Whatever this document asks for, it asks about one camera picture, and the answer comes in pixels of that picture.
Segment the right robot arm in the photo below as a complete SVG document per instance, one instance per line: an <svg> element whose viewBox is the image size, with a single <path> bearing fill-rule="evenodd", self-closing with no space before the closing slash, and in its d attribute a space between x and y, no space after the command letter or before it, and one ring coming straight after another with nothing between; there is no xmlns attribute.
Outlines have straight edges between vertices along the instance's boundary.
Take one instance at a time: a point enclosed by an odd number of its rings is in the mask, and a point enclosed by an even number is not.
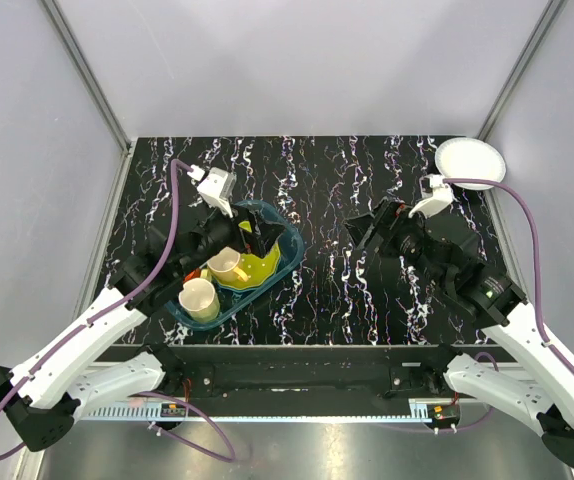
<svg viewBox="0 0 574 480"><path fill-rule="evenodd" d="M537 328L535 308L520 287L403 203L384 199L345 226L358 249L380 239L376 250L381 257L413 266L445 304L500 345L535 381L526 385L446 347L438 361L421 371L424 390L437 397L453 390L502 411L574 469L574 355L549 329Z"/></svg>

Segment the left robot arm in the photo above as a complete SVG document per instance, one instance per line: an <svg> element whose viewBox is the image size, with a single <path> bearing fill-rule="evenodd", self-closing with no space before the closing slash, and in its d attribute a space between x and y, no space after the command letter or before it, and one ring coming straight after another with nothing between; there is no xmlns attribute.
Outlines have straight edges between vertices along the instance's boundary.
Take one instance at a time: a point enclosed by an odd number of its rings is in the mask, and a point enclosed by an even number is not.
<svg viewBox="0 0 574 480"><path fill-rule="evenodd" d="M240 202L231 214L211 207L205 213L186 232L150 228L146 246L122 264L86 311L25 362L0 366L0 414L22 446L45 450L100 407L145 391L170 396L181 388L184 364L162 345L145 346L97 375L85 370L176 298L186 277L224 248L266 260L289 227L262 201Z"/></svg>

